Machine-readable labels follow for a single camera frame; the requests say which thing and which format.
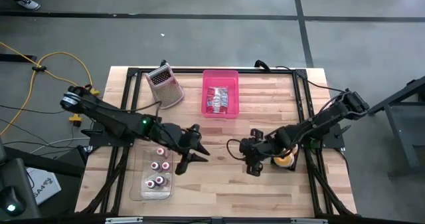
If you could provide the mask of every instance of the wooden table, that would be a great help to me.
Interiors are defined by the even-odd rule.
[[[120,106],[127,69],[125,66],[111,67],[104,93],[105,102]],[[308,68],[307,74],[310,81],[327,85],[322,68]],[[182,127],[200,124],[203,135],[201,142],[211,153],[209,162],[190,164],[185,174],[175,175],[170,198],[163,201],[134,201],[130,196],[133,177],[140,175],[141,171],[140,160],[136,158],[135,162],[135,156],[144,146],[152,146],[152,143],[138,141],[129,155],[120,215],[313,217],[304,154],[299,155],[295,172],[276,169],[264,162],[261,176],[254,177],[245,173],[244,163],[232,159],[225,147],[230,138],[249,136],[251,128],[263,130],[267,134],[277,127],[298,122],[292,77],[284,74],[240,74],[240,114],[234,120],[203,118],[202,74],[176,74],[176,77],[185,90],[185,98],[170,109],[160,110],[159,115],[164,122],[174,122]],[[305,101],[302,83],[299,82],[299,85]],[[329,92],[314,86],[310,86],[310,90],[313,106],[317,111],[329,100]],[[143,78],[137,107],[152,102],[149,85]],[[153,114],[154,110],[150,108],[144,110],[144,113]],[[235,155],[239,154],[238,145],[234,144],[230,149]],[[103,186],[110,152],[111,148],[100,148],[90,155],[76,211],[85,208]],[[324,150],[323,158],[330,186],[347,208],[355,212],[343,158],[335,150]],[[317,186],[324,210],[323,192],[320,185]],[[108,208],[112,206],[113,196],[114,191],[111,192]]]

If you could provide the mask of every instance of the gray concrete floor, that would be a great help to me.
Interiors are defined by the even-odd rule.
[[[37,0],[39,12],[163,13],[223,15],[296,15],[294,0]],[[305,15],[362,17],[425,17],[424,0],[301,0]],[[0,0],[1,10],[20,10]],[[324,68],[330,86],[356,90],[376,104],[413,78],[425,74],[425,23],[307,22],[314,67]],[[186,19],[71,19],[0,17],[0,41],[41,57],[66,51],[81,58],[95,85],[103,89],[112,65],[252,66],[262,59],[270,66],[306,67],[297,21]],[[9,51],[0,47],[0,53]],[[49,70],[87,83],[80,65],[65,56],[45,62]],[[20,106],[31,77],[27,64],[2,63],[1,104]],[[39,74],[27,108],[59,111],[68,85]],[[14,110],[0,109],[10,120]],[[16,125],[48,142],[71,137],[69,114],[24,112]],[[75,137],[83,137],[74,129]],[[40,140],[10,128],[4,142]],[[347,159],[357,210],[366,217],[425,222],[425,179],[389,180],[388,171],[403,166],[386,116],[377,114],[352,123],[345,133]],[[75,141],[73,145],[86,145]],[[36,147],[19,144],[33,151]],[[37,152],[53,152],[45,148]]]

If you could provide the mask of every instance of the pink bin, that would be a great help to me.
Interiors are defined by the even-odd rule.
[[[208,87],[228,88],[227,114],[207,113]],[[201,112],[205,118],[236,118],[239,115],[239,74],[236,70],[205,70],[202,83]]]

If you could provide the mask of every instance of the cheese grater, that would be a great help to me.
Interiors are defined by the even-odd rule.
[[[162,101],[161,109],[173,106],[185,95],[175,79],[170,65],[164,60],[161,63],[161,67],[147,74],[146,79],[151,87],[155,101]]]

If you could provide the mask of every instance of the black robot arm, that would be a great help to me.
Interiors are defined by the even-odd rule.
[[[114,138],[128,142],[133,142],[135,138],[153,141],[177,152],[182,155],[175,170],[177,175],[185,173],[190,162],[208,161],[189,152],[195,150],[210,155],[200,143],[201,133],[198,124],[182,129],[176,124],[161,123],[162,119],[157,115],[121,110],[95,97],[88,88],[79,86],[70,86],[60,105],[66,111],[84,114],[101,123],[105,131]]]
[[[342,119],[358,120],[369,109],[369,105],[356,92],[348,89],[334,100],[328,108],[299,124],[280,127],[265,136],[259,130],[251,130],[252,137],[242,139],[239,146],[247,165],[246,173],[259,176],[262,160],[284,158],[296,144],[307,144],[311,138],[321,140]]]

